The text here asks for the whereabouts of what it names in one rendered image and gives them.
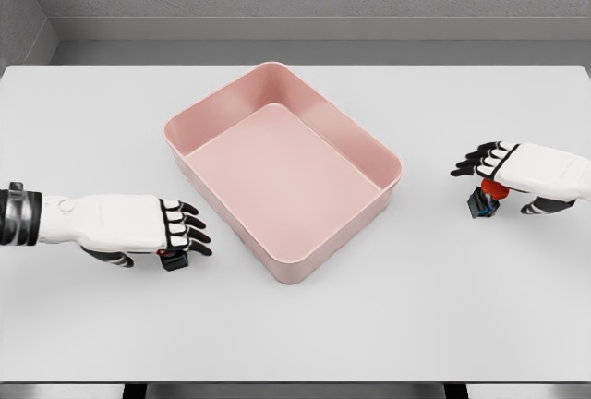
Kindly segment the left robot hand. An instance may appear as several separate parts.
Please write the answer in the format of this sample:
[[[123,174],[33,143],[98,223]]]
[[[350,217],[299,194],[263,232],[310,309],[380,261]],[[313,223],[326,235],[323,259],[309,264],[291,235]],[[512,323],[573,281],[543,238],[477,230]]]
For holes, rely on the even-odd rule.
[[[158,250],[212,254],[206,224],[187,202],[118,194],[89,196],[82,202],[89,227],[79,245],[98,260],[131,268],[133,254],[157,255]]]

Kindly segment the pink rectangular basket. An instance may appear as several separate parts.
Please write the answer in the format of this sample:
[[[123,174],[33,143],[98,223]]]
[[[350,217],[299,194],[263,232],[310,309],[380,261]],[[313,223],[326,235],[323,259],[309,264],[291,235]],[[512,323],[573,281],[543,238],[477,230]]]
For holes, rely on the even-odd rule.
[[[297,284],[389,204],[400,158],[287,66],[256,66],[163,129],[199,194]]]

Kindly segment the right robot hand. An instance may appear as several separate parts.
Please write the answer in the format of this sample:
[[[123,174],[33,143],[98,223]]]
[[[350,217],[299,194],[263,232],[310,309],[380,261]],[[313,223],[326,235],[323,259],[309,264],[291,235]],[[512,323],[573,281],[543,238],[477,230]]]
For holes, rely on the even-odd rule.
[[[591,203],[591,160],[535,143],[492,141],[481,144],[455,165],[452,176],[478,175],[534,200],[523,214],[549,214]]]

